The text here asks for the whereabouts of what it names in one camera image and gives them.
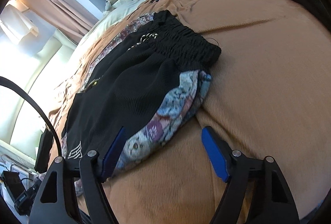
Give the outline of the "black floral patterned pants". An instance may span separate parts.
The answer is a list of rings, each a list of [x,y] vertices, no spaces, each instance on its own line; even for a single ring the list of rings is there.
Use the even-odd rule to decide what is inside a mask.
[[[145,14],[117,35],[91,65],[62,131],[66,161],[78,167],[90,150],[125,144],[109,178],[164,146],[201,106],[221,49],[169,11]]]

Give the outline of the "pink curtain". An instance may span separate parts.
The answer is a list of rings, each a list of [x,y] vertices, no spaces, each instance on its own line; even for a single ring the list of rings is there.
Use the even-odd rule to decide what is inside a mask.
[[[31,11],[79,43],[97,22],[76,0],[20,0]]]

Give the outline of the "brown bed blanket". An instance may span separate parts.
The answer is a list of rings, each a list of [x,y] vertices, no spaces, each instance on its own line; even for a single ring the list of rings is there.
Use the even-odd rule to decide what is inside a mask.
[[[196,116],[161,150],[104,184],[120,223],[209,223],[225,190],[201,142],[210,125],[232,148],[273,156],[299,217],[330,189],[330,32],[291,0],[144,0],[79,43],[53,93],[60,133],[89,64],[130,21],[169,10],[218,45],[208,95]]]

